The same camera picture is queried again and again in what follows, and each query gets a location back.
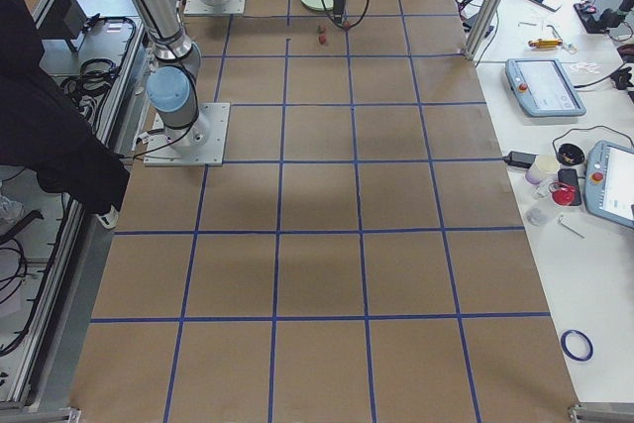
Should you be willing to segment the teach pendant upper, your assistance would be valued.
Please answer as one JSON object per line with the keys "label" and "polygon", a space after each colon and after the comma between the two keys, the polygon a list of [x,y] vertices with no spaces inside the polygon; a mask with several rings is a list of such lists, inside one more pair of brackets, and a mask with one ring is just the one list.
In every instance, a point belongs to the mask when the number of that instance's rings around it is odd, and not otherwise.
{"label": "teach pendant upper", "polygon": [[586,113],[557,59],[510,58],[505,75],[519,106],[531,117],[580,117]]}

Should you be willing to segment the blue tape roll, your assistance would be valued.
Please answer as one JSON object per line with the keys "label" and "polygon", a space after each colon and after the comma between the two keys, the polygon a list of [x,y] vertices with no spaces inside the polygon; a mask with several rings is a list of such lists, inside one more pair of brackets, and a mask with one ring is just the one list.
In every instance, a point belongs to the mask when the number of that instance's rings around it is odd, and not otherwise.
{"label": "blue tape roll", "polygon": [[[580,341],[581,348],[573,348],[569,342]],[[585,363],[592,359],[594,346],[589,336],[577,329],[566,330],[560,337],[560,345],[564,354],[575,362]]]}

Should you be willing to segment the teach pendant lower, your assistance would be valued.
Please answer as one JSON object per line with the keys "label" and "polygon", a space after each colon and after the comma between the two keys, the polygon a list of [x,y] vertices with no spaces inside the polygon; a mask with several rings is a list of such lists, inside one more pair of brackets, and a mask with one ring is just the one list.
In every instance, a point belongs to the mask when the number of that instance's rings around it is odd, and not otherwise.
{"label": "teach pendant lower", "polygon": [[590,150],[585,172],[586,210],[633,228],[633,151],[599,141]]}

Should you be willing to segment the teach pendant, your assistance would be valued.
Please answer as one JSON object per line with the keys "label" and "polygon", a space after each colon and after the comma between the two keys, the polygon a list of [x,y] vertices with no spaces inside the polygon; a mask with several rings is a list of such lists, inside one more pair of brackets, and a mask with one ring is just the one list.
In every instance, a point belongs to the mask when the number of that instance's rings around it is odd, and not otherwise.
{"label": "teach pendant", "polygon": [[633,151],[599,141],[590,150],[585,172],[586,210],[633,228]]}
{"label": "teach pendant", "polygon": [[580,117],[586,113],[557,59],[510,58],[505,75],[519,106],[531,117]]}

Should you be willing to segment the red round object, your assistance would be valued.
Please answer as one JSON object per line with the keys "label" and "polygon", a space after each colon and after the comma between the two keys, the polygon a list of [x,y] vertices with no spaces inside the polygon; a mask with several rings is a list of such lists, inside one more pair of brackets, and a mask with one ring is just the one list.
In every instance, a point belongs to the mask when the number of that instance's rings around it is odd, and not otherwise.
{"label": "red round object", "polygon": [[576,201],[577,189],[573,185],[554,182],[550,185],[551,198],[560,206],[570,206]]}

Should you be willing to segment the black smartphone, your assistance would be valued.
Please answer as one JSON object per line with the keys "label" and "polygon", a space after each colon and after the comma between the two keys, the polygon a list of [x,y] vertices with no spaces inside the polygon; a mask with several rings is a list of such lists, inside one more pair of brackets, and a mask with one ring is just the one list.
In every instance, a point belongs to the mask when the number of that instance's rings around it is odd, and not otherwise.
{"label": "black smartphone", "polygon": [[564,204],[568,206],[581,206],[581,192],[578,173],[574,168],[561,168],[558,171],[558,181],[563,185],[560,190],[564,197]]}

